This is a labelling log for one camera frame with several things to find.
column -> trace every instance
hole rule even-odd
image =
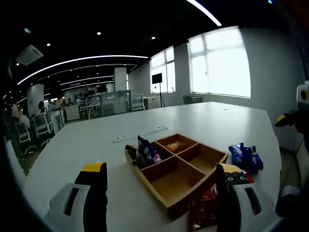
[[[27,105],[29,116],[40,113],[38,108],[39,102],[44,101],[44,87],[42,84],[31,86],[27,90]]]
[[[115,91],[126,90],[126,68],[115,68],[114,84]]]

tv screen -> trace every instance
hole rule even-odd
[[[162,73],[153,75],[153,84],[162,82]]]

blue snack bag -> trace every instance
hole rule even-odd
[[[232,164],[239,167],[240,169],[244,169],[246,166],[245,164],[246,158],[243,143],[229,146],[228,149],[232,154]]]
[[[256,147],[246,147],[246,156],[248,157],[248,163],[246,165],[246,170],[251,174],[258,173],[259,170],[263,170],[264,165],[260,156],[256,152]]]

air conditioner unit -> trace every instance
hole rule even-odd
[[[17,63],[23,65],[29,65],[41,57],[43,57],[43,54],[33,45],[30,45],[22,53],[19,54],[16,61]]]
[[[188,105],[203,102],[203,99],[201,97],[195,97],[195,96],[183,96],[183,102],[185,105]]]

recessed ceiling light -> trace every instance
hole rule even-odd
[[[40,72],[43,72],[47,69],[50,69],[50,68],[53,68],[55,66],[58,66],[58,65],[62,65],[62,64],[66,64],[66,63],[71,63],[71,62],[74,62],[74,61],[80,61],[80,60],[84,60],[84,59],[96,59],[96,58],[113,58],[113,57],[129,57],[129,58],[143,58],[143,59],[148,59],[149,57],[142,57],[142,56],[132,56],[132,55],[103,55],[103,56],[94,56],[94,57],[83,57],[83,58],[78,58],[78,59],[70,59],[70,60],[67,60],[67,61],[64,61],[64,62],[60,62],[60,63],[57,63],[57,64],[53,64],[53,65],[50,65],[46,68],[43,68],[43,69],[40,69],[36,72],[34,72],[33,74],[30,74],[29,76],[25,77],[24,79],[22,79],[20,82],[17,83],[17,85],[20,85],[21,83],[23,83],[24,81],[26,81],[27,79],[29,79],[30,77],[40,73]]]
[[[196,8],[198,8],[201,12],[203,12],[205,15],[208,16],[217,26],[222,26],[222,24],[208,11],[203,7],[201,4],[199,4],[195,0],[187,0],[189,3],[194,5]]]

